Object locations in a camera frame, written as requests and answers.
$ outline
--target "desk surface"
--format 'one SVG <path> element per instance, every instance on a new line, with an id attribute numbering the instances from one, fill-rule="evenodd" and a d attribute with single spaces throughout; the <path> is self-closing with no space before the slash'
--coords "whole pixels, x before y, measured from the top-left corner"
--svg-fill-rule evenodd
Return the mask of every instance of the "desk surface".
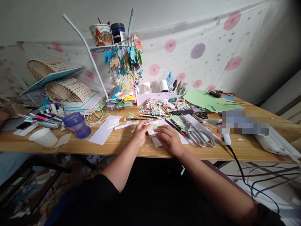
<path id="1" fill-rule="evenodd" d="M 297 138 L 301 137 L 301 127 L 285 120 L 279 116 L 276 116 L 270 112 L 267 112 L 259 107 L 252 104 L 244 105 L 246 111 L 256 111 L 257 113 L 265 114 L 269 117 L 269 122 L 272 127 L 274 127 L 288 142 L 292 142 Z M 122 116 L 120 119 L 120 124 L 124 124 L 124 119 L 129 117 L 129 112 L 134 113 L 135 116 L 138 115 L 138 107 L 126 107 L 121 109 L 115 109 L 111 111 L 111 115 Z M 209 113 L 211 119 L 219 119 L 220 116 L 216 113 Z M 95 114 L 91 116 L 91 120 L 95 120 Z M 95 124 L 91 127 L 91 135 L 85 139 L 78 139 L 75 134 L 73 134 L 67 144 L 64 144 L 58 148 L 46 148 L 34 142 L 28 141 L 28 137 L 40 128 L 35 129 L 30 134 L 20 137 L 13 135 L 13 132 L 0 132 L 0 151 L 16 151 L 16 152 L 30 152 L 30 153 L 69 153 L 69 154 L 98 154 L 98 155 L 111 155 L 120 153 L 123 148 L 127 145 L 132 137 L 132 131 L 134 126 L 113 130 L 111 135 L 106 140 L 103 146 L 89 142 L 90 138 L 96 130 L 101 126 L 100 124 Z M 217 134 L 217 129 L 212 127 L 212 132 Z M 53 130 L 53 133 L 60 138 L 61 136 L 73 133 L 68 129 L 60 131 L 60 129 Z M 271 162 L 271 163 L 292 163 L 292 161 L 283 156 L 274 155 L 263 150 L 261 145 L 258 143 L 253 135 L 240 135 L 231 134 L 232 148 L 240 161 L 245 162 Z M 194 153 L 201 160 L 221 160 L 221 161 L 232 161 L 232 156 L 228 153 L 228 150 L 220 145 L 219 141 L 217 146 L 214 148 L 205 147 L 200 148 L 195 144 L 185 144 L 185 148 Z M 151 157 L 151 158 L 170 158 L 171 156 L 166 152 L 163 147 L 154 147 L 151 139 L 147 139 L 144 146 L 140 148 L 139 157 Z"/>

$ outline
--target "black shirt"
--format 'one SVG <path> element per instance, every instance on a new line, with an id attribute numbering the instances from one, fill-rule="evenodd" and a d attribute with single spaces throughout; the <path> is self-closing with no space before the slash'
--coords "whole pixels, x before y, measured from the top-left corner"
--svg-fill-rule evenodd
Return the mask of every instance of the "black shirt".
<path id="1" fill-rule="evenodd" d="M 109 179 L 85 180 L 54 225 L 236 225 L 219 215 L 175 159 L 137 158 L 119 194 Z M 255 225 L 284 225 L 258 205 Z"/>

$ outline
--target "wooden fan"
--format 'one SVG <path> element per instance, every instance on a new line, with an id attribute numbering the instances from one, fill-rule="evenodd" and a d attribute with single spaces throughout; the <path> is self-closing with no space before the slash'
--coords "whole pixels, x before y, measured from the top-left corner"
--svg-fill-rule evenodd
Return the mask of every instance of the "wooden fan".
<path id="1" fill-rule="evenodd" d="M 91 90 L 75 78 L 50 82 L 45 85 L 45 92 L 53 102 L 67 100 L 70 102 L 81 101 L 85 103 L 93 96 Z"/>
<path id="2" fill-rule="evenodd" d="M 1 104 L 0 108 L 3 108 L 4 110 L 9 112 L 9 118 L 20 118 L 18 114 L 27 115 L 28 113 L 31 112 L 31 109 L 27 109 L 22 105 L 17 105 L 17 104 L 13 104 L 13 105 Z"/>
<path id="3" fill-rule="evenodd" d="M 59 61 L 30 60 L 27 62 L 27 69 L 31 73 L 32 77 L 36 81 L 39 81 L 50 73 L 64 71 L 68 68 Z"/>

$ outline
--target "black sleeve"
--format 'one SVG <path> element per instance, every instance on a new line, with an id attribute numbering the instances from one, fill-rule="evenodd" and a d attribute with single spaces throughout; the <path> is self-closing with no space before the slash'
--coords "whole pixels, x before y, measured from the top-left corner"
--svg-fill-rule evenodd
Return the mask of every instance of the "black sleeve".
<path id="1" fill-rule="evenodd" d="M 106 215 L 106 210 L 112 208 L 119 195 L 104 175 L 84 180 L 77 189 L 76 201 L 65 208 L 53 225 L 95 225 Z"/>
<path id="2" fill-rule="evenodd" d="M 259 203 L 257 205 L 258 212 L 257 212 L 257 221 L 254 225 L 272 225 L 272 226 L 285 226 L 285 224 L 280 220 L 279 214 L 271 211 L 265 205 Z"/>

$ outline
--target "right hand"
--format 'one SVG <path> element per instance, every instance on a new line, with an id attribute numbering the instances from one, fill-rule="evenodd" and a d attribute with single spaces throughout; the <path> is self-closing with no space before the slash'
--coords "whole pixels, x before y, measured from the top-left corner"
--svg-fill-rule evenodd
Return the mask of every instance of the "right hand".
<path id="1" fill-rule="evenodd" d="M 171 128 L 169 125 L 158 126 L 154 130 L 156 133 L 156 138 L 161 142 L 165 150 L 175 157 L 179 157 L 185 151 L 184 146 L 181 143 L 178 133 Z"/>

